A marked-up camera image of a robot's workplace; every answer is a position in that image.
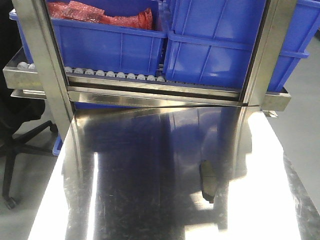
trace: white ball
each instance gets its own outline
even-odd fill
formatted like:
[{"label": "white ball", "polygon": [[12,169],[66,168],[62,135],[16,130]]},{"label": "white ball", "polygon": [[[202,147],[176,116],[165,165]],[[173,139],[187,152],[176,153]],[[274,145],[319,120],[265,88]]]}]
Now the white ball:
[{"label": "white ball", "polygon": [[118,73],[116,74],[116,77],[117,77],[117,78],[125,79],[125,78],[126,78],[126,75],[121,71],[121,72],[118,72]]},{"label": "white ball", "polygon": [[126,76],[127,79],[136,79],[136,75],[134,75],[133,73],[129,73],[127,76]]},{"label": "white ball", "polygon": [[98,70],[98,71],[96,71],[95,75],[97,75],[97,76],[104,76],[104,75],[105,75],[105,72],[102,71],[102,70]]},{"label": "white ball", "polygon": [[85,70],[84,74],[93,75],[94,71],[92,69],[88,68],[87,70]]},{"label": "white ball", "polygon": [[74,73],[75,74],[84,74],[84,70],[80,67],[77,67],[75,70],[74,70]]},{"label": "white ball", "polygon": [[165,82],[165,81],[166,81],[163,76],[158,76],[158,77],[156,78],[156,80],[157,80],[157,82]]},{"label": "white ball", "polygon": [[113,72],[113,71],[108,71],[107,73],[106,73],[106,76],[107,77],[115,77],[116,75],[115,75],[115,73]]},{"label": "white ball", "polygon": [[149,80],[149,81],[155,81],[156,80],[155,76],[153,76],[153,75],[149,75],[146,79]]},{"label": "white ball", "polygon": [[136,79],[139,79],[139,80],[146,80],[146,76],[143,75],[143,74],[139,74]]},{"label": "white ball", "polygon": [[21,68],[21,69],[27,69],[29,67],[29,64],[26,63],[25,61],[21,61],[18,63],[18,65],[16,67]]},{"label": "white ball", "polygon": [[29,65],[28,69],[36,69],[36,65],[34,63],[31,63]]},{"label": "white ball", "polygon": [[69,67],[69,66],[65,66],[64,70],[65,70],[66,73],[72,73],[73,72],[72,68]]}]

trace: blue plastic bin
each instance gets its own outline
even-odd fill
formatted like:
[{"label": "blue plastic bin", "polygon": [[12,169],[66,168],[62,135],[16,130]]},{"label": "blue plastic bin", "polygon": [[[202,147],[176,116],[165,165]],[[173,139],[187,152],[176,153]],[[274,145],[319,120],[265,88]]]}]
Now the blue plastic bin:
[{"label": "blue plastic bin", "polygon": [[268,91],[280,92],[299,61],[308,58],[309,55],[307,51],[282,51],[273,71]]},{"label": "blue plastic bin", "polygon": [[56,138],[53,149],[52,149],[52,154],[54,156],[59,156],[61,148],[62,148],[63,142],[61,140],[60,135]]},{"label": "blue plastic bin", "polygon": [[[162,19],[162,3],[154,0],[79,2],[104,9],[109,16],[134,16],[151,8],[156,30],[53,18],[55,36],[65,66],[144,75],[156,73],[164,39],[167,37],[166,25],[163,24],[165,21]],[[32,63],[18,16],[11,12],[10,18],[18,23],[25,55]]]},{"label": "blue plastic bin", "polygon": [[[208,40],[168,33],[164,61],[167,80],[241,89],[253,47],[247,44]],[[269,91],[281,91],[300,59],[307,52],[281,51]]]},{"label": "blue plastic bin", "polygon": [[254,44],[265,4],[266,0],[172,1],[171,29],[178,35]]},{"label": "blue plastic bin", "polygon": [[320,26],[320,0],[298,0],[283,49],[304,52]]}]

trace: black office chair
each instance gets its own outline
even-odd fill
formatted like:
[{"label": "black office chair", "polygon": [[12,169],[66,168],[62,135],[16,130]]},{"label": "black office chair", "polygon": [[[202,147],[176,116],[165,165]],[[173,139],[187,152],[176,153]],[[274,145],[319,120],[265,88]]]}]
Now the black office chair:
[{"label": "black office chair", "polygon": [[45,101],[11,97],[13,90],[7,88],[2,69],[21,48],[17,24],[9,19],[9,12],[12,9],[11,0],[0,1],[0,141],[3,141],[3,145],[0,146],[0,157],[6,156],[2,196],[9,209],[16,206],[16,202],[9,196],[9,192],[17,154],[52,156],[51,150],[30,146],[26,143],[47,127],[50,127],[52,132],[58,131],[55,124],[47,121],[31,131],[13,138],[13,134],[22,123],[41,118],[45,111]]}]

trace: stainless steel table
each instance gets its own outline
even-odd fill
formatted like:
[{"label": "stainless steel table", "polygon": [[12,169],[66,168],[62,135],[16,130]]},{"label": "stainless steel table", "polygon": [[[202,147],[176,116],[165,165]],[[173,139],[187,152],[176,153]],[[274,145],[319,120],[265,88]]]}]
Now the stainless steel table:
[{"label": "stainless steel table", "polygon": [[320,217],[258,108],[83,110],[29,236],[43,239],[318,240]]}]

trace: red plastic bag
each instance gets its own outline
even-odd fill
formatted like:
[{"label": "red plastic bag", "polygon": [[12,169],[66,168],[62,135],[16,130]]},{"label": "red plastic bag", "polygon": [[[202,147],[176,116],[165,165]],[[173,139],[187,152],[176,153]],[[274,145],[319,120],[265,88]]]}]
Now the red plastic bag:
[{"label": "red plastic bag", "polygon": [[122,27],[152,30],[153,17],[150,8],[136,16],[107,16],[103,9],[77,1],[48,2],[50,15],[53,18],[74,19],[84,22],[111,24]]},{"label": "red plastic bag", "polygon": [[99,9],[77,1],[70,1],[66,9],[62,12],[62,15],[65,18],[98,23],[104,13],[105,11],[103,9]]},{"label": "red plastic bag", "polygon": [[66,10],[68,4],[65,2],[48,2],[48,9],[50,16],[57,19],[65,19],[63,16],[64,10]]},{"label": "red plastic bag", "polygon": [[153,17],[150,8],[140,12],[137,16],[107,16],[101,17],[100,23],[122,27],[152,30]]}]

